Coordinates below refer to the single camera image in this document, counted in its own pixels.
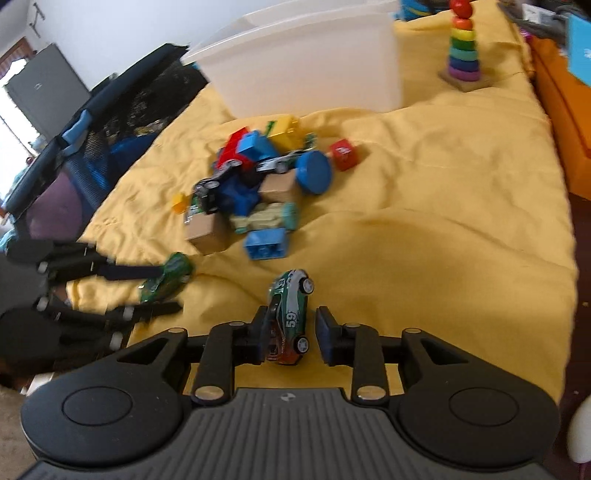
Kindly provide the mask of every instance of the blue mesh chair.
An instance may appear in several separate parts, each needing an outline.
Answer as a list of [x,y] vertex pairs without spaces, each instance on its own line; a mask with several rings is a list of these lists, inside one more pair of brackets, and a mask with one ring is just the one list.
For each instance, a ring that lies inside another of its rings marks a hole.
[[[181,65],[179,59],[186,51],[186,47],[165,44],[93,89],[92,97],[48,143],[4,203],[19,236],[67,240],[82,233],[161,128],[207,84],[198,70]],[[59,177],[61,185],[54,185]],[[76,191],[81,215],[72,214],[71,195],[60,197],[64,177]],[[53,218],[43,218],[48,211]],[[52,226],[60,221],[56,215],[79,225],[55,232]]]

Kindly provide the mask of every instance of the white plastic bin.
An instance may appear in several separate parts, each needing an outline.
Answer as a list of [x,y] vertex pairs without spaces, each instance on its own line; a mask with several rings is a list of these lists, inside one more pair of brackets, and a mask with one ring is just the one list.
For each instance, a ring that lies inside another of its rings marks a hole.
[[401,106],[398,1],[295,0],[245,15],[183,57],[236,117]]

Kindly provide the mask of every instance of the yellow blanket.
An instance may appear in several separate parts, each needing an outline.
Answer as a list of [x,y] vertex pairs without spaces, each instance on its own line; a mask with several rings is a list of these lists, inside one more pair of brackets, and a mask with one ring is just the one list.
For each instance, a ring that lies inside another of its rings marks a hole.
[[[562,171],[519,35],[493,0],[474,7],[480,59],[494,87],[460,93],[439,79],[450,34],[444,12],[395,26],[405,108],[301,120],[321,149],[348,138],[362,161],[304,201],[287,258],[252,262],[238,236],[227,251],[202,257],[184,239],[174,193],[208,175],[228,135],[269,120],[234,120],[206,88],[121,179],[84,234],[119,262],[158,263],[181,251],[197,264],[180,294],[184,312],[137,327],[132,341],[174,326],[196,335],[249,321],[276,275],[304,268],[316,283],[311,309],[327,305],[338,322],[366,323],[382,335],[420,327],[558,400],[577,274]],[[137,301],[137,285],[90,279],[69,292],[76,307],[104,310]],[[349,368],[323,365],[313,322],[310,313],[313,347],[297,367],[242,366],[237,385],[348,389]],[[389,377],[399,391],[395,367]]]

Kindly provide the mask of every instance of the red ball top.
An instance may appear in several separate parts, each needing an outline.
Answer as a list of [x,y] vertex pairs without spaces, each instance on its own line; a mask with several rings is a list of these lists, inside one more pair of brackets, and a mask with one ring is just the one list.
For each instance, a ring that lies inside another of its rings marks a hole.
[[473,13],[468,0],[449,0],[449,8],[460,18],[470,18]]

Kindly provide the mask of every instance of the toy tire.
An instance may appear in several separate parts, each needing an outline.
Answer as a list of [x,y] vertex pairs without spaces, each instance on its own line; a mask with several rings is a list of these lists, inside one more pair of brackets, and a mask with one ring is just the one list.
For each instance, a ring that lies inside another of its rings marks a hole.
[[283,162],[280,162],[277,164],[277,166],[275,167],[275,172],[276,173],[287,173],[287,171],[290,168]]
[[314,282],[310,277],[300,280],[300,291],[305,295],[310,295],[314,291]]
[[307,337],[300,335],[294,339],[294,350],[298,355],[304,355],[310,349],[310,342]]

